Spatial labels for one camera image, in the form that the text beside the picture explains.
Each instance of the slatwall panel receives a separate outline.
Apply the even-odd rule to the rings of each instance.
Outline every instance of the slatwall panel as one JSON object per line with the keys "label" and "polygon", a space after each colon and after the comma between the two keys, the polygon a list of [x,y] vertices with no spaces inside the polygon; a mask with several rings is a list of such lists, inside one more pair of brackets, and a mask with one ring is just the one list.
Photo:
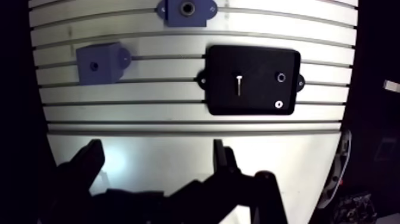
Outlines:
{"label": "slatwall panel", "polygon": [[[307,223],[340,138],[357,0],[216,0],[219,12],[207,27],[179,29],[163,25],[154,13],[158,2],[29,1],[36,77],[56,162],[99,138],[106,165],[92,193],[112,187],[171,194],[212,173],[211,143],[223,138],[244,173],[276,174],[289,223]],[[116,41],[135,53],[121,80],[79,86],[75,50]],[[206,49],[216,44],[299,51],[306,85],[294,113],[210,115],[194,78],[204,69]],[[238,208],[223,223],[249,223],[247,212]]]}

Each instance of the round hole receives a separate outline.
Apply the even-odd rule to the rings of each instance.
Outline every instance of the round hole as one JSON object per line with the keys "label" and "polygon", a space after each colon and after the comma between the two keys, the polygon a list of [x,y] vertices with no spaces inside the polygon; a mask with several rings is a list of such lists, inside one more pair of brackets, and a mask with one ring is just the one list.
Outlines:
{"label": "round hole", "polygon": [[97,70],[99,70],[99,64],[97,64],[96,62],[92,62],[92,63],[90,64],[90,69],[91,69],[92,71],[97,71]]}
{"label": "round hole", "polygon": [[275,107],[278,108],[278,109],[281,109],[283,107],[283,102],[280,101],[280,100],[276,101],[275,102]]}
{"label": "round hole", "polygon": [[191,16],[193,13],[195,13],[196,7],[193,3],[191,2],[184,2],[180,6],[180,13],[183,16]]}
{"label": "round hole", "polygon": [[279,74],[276,76],[276,80],[277,80],[278,82],[284,82],[284,81],[286,80],[285,74],[279,73]]}

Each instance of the mounting bracket hole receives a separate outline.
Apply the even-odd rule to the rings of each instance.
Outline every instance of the mounting bracket hole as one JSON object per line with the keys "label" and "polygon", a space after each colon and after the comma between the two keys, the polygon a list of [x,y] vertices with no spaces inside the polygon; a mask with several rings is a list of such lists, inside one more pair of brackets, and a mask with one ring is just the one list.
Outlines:
{"label": "mounting bracket hole", "polygon": [[189,17],[196,11],[196,6],[192,2],[184,2],[180,5],[180,13],[183,16]]}
{"label": "mounting bracket hole", "polygon": [[97,71],[97,70],[99,70],[99,64],[97,64],[96,62],[91,62],[91,63],[90,63],[90,69],[91,69],[92,71]]}

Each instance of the mounting tab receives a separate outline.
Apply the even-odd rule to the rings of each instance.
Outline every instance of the mounting tab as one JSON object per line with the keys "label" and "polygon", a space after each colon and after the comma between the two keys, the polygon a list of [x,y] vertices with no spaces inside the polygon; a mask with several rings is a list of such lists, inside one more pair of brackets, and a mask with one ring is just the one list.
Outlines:
{"label": "mounting tab", "polygon": [[168,27],[206,27],[218,12],[213,0],[162,0],[157,14]]}

